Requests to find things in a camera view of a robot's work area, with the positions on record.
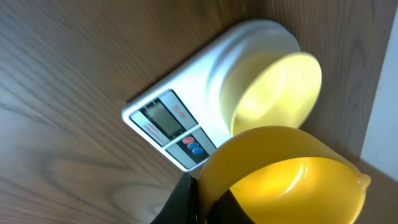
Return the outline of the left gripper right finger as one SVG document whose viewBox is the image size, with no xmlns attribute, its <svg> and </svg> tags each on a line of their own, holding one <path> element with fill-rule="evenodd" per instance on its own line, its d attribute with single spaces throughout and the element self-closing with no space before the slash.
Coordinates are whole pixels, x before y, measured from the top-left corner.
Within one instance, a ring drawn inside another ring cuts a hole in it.
<svg viewBox="0 0 398 224">
<path fill-rule="evenodd" d="M 241 208 L 230 190 L 214 202 L 207 218 L 207 224 L 254 224 Z"/>
</svg>

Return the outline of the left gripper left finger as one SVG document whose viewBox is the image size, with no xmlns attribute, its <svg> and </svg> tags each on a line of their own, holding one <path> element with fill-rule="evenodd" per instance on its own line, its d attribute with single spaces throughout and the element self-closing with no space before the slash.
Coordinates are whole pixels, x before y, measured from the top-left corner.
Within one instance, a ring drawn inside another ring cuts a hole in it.
<svg viewBox="0 0 398 224">
<path fill-rule="evenodd" d="M 197 224 L 197 180 L 185 172 L 150 224 Z"/>
</svg>

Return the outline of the yellow plastic measuring scoop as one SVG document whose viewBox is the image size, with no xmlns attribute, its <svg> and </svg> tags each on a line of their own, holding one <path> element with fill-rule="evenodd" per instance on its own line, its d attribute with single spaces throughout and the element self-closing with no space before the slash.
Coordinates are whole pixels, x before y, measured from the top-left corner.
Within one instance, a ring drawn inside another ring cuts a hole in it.
<svg viewBox="0 0 398 224">
<path fill-rule="evenodd" d="M 353 223 L 371 183 L 311 134 L 286 126 L 240 133 L 207 160 L 198 179 L 198 221 L 231 192 L 254 223 Z"/>
</svg>

